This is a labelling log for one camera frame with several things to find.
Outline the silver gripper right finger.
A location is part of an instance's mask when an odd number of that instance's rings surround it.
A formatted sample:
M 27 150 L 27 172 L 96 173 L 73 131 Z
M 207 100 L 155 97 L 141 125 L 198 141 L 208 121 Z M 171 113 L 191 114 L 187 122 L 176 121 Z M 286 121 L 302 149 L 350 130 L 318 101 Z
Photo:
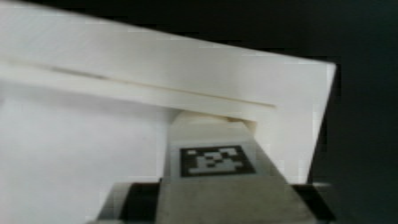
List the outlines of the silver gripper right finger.
M 336 224 L 338 217 L 326 199 L 331 185 L 326 183 L 310 183 L 294 184 L 292 187 L 315 215 L 317 224 Z

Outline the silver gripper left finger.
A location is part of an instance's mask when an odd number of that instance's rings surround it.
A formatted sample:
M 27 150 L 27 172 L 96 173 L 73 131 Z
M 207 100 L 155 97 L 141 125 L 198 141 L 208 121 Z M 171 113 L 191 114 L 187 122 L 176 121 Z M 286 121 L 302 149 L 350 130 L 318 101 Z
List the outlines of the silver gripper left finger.
M 87 224 L 155 224 L 159 182 L 116 183 L 98 217 Z

